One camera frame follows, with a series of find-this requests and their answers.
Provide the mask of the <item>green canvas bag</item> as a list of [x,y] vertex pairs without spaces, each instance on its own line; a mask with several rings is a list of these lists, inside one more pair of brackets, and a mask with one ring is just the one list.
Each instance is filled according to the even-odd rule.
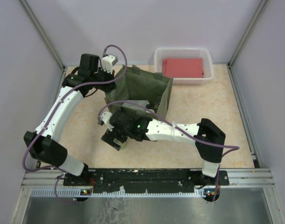
[[166,118],[172,92],[173,79],[162,73],[152,73],[133,65],[123,66],[115,77],[116,88],[105,94],[107,104],[114,101],[148,101],[150,109]]

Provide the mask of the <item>green bottle beige cap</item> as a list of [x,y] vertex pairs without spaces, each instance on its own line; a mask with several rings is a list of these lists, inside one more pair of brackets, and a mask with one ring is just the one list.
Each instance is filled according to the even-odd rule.
[[126,149],[127,147],[127,141],[120,143],[120,150]]

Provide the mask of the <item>white square bottle black cap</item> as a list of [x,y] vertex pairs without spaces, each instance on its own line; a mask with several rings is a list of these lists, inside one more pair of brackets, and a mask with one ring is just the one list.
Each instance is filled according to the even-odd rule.
[[128,100],[122,104],[122,107],[136,111],[145,111],[145,108],[149,110],[152,109],[152,106],[148,100]]

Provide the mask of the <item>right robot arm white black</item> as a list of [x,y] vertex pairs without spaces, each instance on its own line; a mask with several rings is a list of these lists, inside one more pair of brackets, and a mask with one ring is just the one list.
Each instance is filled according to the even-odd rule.
[[194,124],[168,124],[149,117],[132,118],[117,111],[101,113],[98,123],[107,127],[102,141],[118,151],[128,139],[195,145],[202,158],[202,181],[211,185],[218,179],[226,135],[209,119]]

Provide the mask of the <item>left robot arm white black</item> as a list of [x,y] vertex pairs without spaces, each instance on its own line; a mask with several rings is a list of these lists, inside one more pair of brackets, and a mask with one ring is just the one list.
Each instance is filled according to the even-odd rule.
[[92,88],[113,90],[113,67],[117,62],[118,58],[114,55],[103,54],[103,57],[99,57],[82,54],[79,66],[64,78],[57,100],[42,123],[33,132],[25,133],[25,156],[30,155],[46,163],[46,168],[73,175],[74,181],[80,185],[89,182],[87,165],[70,156],[59,141],[73,111]]

